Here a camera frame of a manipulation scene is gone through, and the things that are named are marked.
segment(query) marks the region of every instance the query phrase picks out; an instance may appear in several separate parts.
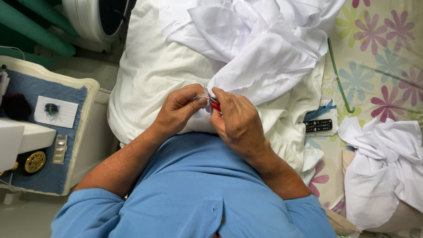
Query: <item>left hand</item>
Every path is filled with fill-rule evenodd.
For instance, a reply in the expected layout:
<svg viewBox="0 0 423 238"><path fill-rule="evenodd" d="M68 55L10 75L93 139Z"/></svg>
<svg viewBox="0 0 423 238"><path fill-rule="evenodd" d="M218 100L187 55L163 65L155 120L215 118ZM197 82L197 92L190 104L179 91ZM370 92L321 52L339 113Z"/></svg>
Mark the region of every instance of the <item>left hand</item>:
<svg viewBox="0 0 423 238"><path fill-rule="evenodd" d="M169 93L151 127L165 140L180 132L188 120L207 103L203 97L192 100L199 94L204 94L204 88L198 83Z"/></svg>

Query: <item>blue mat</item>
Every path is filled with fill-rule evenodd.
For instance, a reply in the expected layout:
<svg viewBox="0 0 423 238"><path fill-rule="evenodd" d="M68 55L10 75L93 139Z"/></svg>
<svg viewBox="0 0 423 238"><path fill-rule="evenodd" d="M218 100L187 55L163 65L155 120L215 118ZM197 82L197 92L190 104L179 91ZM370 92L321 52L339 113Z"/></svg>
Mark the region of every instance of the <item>blue mat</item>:
<svg viewBox="0 0 423 238"><path fill-rule="evenodd" d="M54 152L54 144L47 148L47 161L44 167L33 176L22 176L12 171L7 171L2 175L1 179L9 181L11 173L13 173L12 185L16 187L32 189L46 193L62 194L68 174L69 160L72 155L72 148L75 141L75 134L78 129L78 124L81 117L81 110L87 97L87 88L83 86L80 89L75 89L65 86L61 83L50 82L37 77L22 74L13 70L7 70L10 78L10 83L6 94L20 93L25 95L26 100L32 109L32 114L29 117L29 122L55 129L57 134L68 136L68 149L65 153L64 164L53 164L52 156ZM78 103L78 110L72 129L44 124L34 121L33 112L37 104L38 96L50 97L67 102ZM0 110L0 117L6 117L3 110Z"/></svg>

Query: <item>blue polo shirt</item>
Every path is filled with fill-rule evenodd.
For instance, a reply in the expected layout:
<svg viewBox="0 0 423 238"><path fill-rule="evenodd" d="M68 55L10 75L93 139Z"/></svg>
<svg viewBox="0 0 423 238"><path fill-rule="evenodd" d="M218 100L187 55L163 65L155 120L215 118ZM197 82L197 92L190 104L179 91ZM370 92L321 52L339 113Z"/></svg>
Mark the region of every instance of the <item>blue polo shirt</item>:
<svg viewBox="0 0 423 238"><path fill-rule="evenodd" d="M61 238L335 238L318 199L282 200L217 135L186 133L157 151L125 201L78 190L57 213Z"/></svg>

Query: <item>fingernail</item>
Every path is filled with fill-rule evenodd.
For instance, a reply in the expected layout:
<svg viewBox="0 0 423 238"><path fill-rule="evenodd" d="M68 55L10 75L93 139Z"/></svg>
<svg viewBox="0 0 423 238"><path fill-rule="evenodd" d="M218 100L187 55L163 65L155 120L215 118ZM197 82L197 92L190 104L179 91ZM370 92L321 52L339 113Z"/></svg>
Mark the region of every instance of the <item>fingernail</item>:
<svg viewBox="0 0 423 238"><path fill-rule="evenodd" d="M207 103L207 99L205 97L202 97L199 99L198 102L200 103L200 105L205 105Z"/></svg>

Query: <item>red scissors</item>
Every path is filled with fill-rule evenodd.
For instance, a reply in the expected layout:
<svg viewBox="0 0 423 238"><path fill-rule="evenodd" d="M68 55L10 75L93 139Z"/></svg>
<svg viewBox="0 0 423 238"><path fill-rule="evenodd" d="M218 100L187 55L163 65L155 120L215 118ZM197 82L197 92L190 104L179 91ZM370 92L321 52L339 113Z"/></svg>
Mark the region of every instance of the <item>red scissors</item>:
<svg viewBox="0 0 423 238"><path fill-rule="evenodd" d="M216 98L214 98L214 97L212 97L212 96L210 96L210 105L212 106L212 107L214 107L215 109L217 109L219 112L222 112L221 110L220 110L220 102L219 102L219 100L217 100Z"/></svg>

